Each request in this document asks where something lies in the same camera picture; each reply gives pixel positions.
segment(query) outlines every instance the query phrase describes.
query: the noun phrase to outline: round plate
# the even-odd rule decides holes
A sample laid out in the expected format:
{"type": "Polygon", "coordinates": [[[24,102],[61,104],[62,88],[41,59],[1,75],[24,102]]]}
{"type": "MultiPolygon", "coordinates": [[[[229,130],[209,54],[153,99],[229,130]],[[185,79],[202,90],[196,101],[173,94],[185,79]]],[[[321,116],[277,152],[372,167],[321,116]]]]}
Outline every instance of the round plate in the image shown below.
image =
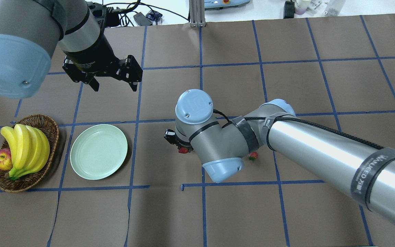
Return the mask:
{"type": "Polygon", "coordinates": [[[127,139],[113,125],[95,125],[83,131],[71,147],[72,169],[82,178],[98,180],[113,174],[127,155],[127,139]]]}

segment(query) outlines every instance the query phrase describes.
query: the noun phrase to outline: fruit basket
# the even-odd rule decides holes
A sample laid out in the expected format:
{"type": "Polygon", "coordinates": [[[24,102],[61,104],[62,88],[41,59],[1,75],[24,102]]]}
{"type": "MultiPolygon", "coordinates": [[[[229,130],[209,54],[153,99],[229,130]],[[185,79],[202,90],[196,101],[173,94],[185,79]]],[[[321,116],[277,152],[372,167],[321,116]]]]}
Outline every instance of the fruit basket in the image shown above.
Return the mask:
{"type": "MultiPolygon", "coordinates": [[[[30,125],[31,127],[40,129],[47,136],[50,143],[50,156],[45,166],[39,172],[27,174],[15,181],[5,178],[7,171],[0,170],[0,189],[5,192],[22,192],[37,185],[50,170],[59,142],[59,127],[56,121],[47,115],[30,115],[19,120],[17,124],[30,125]]],[[[9,147],[8,143],[4,139],[1,149],[7,147],[9,147]]]]}

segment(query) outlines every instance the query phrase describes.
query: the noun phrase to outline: light blue joint cap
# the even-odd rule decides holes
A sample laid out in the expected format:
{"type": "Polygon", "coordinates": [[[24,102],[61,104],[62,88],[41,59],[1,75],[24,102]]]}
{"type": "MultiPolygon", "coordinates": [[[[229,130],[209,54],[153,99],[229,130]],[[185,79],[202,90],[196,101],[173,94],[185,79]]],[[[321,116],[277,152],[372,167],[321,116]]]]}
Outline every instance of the light blue joint cap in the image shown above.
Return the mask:
{"type": "Polygon", "coordinates": [[[38,44],[0,34],[0,96],[33,96],[51,67],[50,55],[38,44]]]}
{"type": "Polygon", "coordinates": [[[244,164],[242,158],[224,158],[218,161],[210,161],[202,165],[211,180],[221,183],[227,178],[242,170],[244,164]]]}
{"type": "Polygon", "coordinates": [[[213,100],[202,90],[190,89],[179,96],[175,112],[180,121],[199,125],[213,115],[213,100]]]}
{"type": "Polygon", "coordinates": [[[268,103],[264,103],[263,105],[276,105],[279,108],[282,108],[285,112],[287,112],[288,114],[292,114],[295,116],[295,111],[292,108],[292,106],[290,106],[290,104],[288,104],[285,100],[280,99],[280,98],[276,98],[275,100],[271,100],[268,103]]]}

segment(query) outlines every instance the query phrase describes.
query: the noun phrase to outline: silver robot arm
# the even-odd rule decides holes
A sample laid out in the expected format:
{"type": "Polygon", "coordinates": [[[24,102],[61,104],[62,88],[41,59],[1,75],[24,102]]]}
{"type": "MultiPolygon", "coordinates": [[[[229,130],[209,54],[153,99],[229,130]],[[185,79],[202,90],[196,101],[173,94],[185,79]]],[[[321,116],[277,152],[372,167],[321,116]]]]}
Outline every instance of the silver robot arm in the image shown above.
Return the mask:
{"type": "Polygon", "coordinates": [[[204,91],[184,92],[171,144],[193,149],[215,183],[243,168],[242,157],[266,145],[395,225],[395,150],[300,120],[273,100],[221,127],[204,91]]]}
{"type": "Polygon", "coordinates": [[[35,94],[57,44],[67,55],[63,68],[73,81],[97,91],[94,76],[110,76],[128,82],[136,91],[141,67],[132,55],[125,60],[114,56],[103,34],[106,7],[95,17],[91,8],[95,4],[88,7],[84,0],[0,0],[0,95],[35,94]]]}

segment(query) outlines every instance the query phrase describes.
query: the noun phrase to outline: black connector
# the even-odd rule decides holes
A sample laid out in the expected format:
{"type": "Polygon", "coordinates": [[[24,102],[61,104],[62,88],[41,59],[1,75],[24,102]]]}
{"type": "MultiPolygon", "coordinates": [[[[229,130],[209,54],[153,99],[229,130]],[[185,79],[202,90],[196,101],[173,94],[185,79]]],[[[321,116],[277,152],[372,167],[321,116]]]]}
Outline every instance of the black connector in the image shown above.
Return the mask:
{"type": "Polygon", "coordinates": [[[133,16],[133,19],[140,26],[151,26],[151,25],[153,25],[153,23],[149,19],[147,19],[147,17],[145,17],[144,14],[141,13],[141,12],[139,12],[138,14],[135,14],[133,16]]]}
{"type": "Polygon", "coordinates": [[[295,3],[292,1],[286,1],[284,3],[283,19],[293,18],[294,15],[295,15],[295,3]]]}

